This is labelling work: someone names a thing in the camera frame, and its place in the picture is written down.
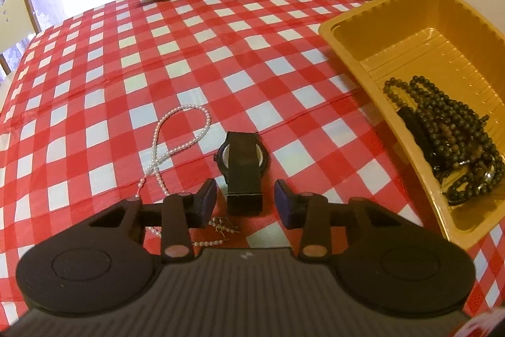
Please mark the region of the white wooden chair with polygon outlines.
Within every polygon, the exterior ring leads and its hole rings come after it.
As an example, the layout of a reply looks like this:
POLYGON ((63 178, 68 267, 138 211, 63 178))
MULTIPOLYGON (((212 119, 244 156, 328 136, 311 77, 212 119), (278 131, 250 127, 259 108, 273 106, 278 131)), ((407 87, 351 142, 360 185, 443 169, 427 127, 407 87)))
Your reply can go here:
POLYGON ((3 53, 31 34, 41 32, 32 0, 1 0, 0 10, 1 68, 11 73, 3 53))

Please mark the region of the black round face watch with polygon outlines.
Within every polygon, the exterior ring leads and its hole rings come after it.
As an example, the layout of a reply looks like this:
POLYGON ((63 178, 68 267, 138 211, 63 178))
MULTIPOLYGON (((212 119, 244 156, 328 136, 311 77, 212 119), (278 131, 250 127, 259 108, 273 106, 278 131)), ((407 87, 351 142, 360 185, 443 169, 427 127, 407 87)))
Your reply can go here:
POLYGON ((228 190, 228 213, 236 216, 260 215, 263 210, 261 177, 269 165, 269 154, 258 133, 227 132, 214 155, 228 190))

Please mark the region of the black wrist watch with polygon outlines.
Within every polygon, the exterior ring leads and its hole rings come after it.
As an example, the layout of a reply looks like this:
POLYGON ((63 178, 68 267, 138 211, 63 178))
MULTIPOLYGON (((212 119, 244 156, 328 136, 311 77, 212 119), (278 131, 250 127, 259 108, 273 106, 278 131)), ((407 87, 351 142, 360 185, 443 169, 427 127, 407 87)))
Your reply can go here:
POLYGON ((464 161, 454 168, 442 172, 438 177, 442 193, 451 203, 463 202, 470 198, 485 195, 499 181, 499 162, 497 160, 464 161))

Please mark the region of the golden plastic tray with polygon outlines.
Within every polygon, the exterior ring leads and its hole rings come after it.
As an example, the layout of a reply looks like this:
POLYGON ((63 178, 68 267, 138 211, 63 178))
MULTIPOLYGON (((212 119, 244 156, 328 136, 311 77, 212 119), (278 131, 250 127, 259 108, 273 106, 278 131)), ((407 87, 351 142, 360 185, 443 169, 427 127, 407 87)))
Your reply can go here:
POLYGON ((444 237, 470 248, 504 217, 504 37, 463 0, 372 0, 319 32, 407 154, 444 237), (413 109, 437 165, 397 114, 413 109), (456 163, 497 160, 491 192, 451 203, 438 177, 456 163))

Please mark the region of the red checkered tablecloth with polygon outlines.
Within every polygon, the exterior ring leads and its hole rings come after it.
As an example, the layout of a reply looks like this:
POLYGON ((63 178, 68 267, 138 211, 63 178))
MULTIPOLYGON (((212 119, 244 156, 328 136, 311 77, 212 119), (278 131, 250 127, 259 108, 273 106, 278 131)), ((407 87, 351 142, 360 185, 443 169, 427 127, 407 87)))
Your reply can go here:
POLYGON ((431 230, 435 215, 365 92, 318 33, 360 0, 117 0, 33 39, 1 112, 1 324, 26 311, 15 268, 35 244, 139 194, 213 178, 227 132, 270 155, 263 213, 231 247, 296 246, 275 180, 334 203, 371 198, 431 230))

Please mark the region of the small gold earring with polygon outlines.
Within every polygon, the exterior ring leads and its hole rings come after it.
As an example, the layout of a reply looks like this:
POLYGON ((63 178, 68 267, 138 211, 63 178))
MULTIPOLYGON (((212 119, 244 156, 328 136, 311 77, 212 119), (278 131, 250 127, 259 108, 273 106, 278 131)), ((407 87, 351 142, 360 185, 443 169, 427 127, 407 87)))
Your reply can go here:
POLYGON ((235 234, 241 232, 239 227, 227 219, 227 217, 213 216, 213 218, 209 220, 209 225, 214 227, 214 229, 217 232, 221 233, 221 235, 224 237, 226 237, 225 233, 235 234))

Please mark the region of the black strap watch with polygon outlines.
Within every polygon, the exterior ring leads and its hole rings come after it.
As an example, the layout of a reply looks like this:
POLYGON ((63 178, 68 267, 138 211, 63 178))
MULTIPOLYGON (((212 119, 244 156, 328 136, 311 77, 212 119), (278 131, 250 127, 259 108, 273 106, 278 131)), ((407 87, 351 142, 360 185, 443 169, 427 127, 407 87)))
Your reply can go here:
POLYGON ((406 128, 409 130, 411 135, 414 137, 414 140, 421 151, 423 152, 425 160, 431 166, 437 165, 437 154, 433 149, 431 142, 429 141, 428 136, 426 135, 420 121, 417 119, 415 112, 412 108, 403 106, 400 107, 397 111, 397 114, 405 123, 406 128))

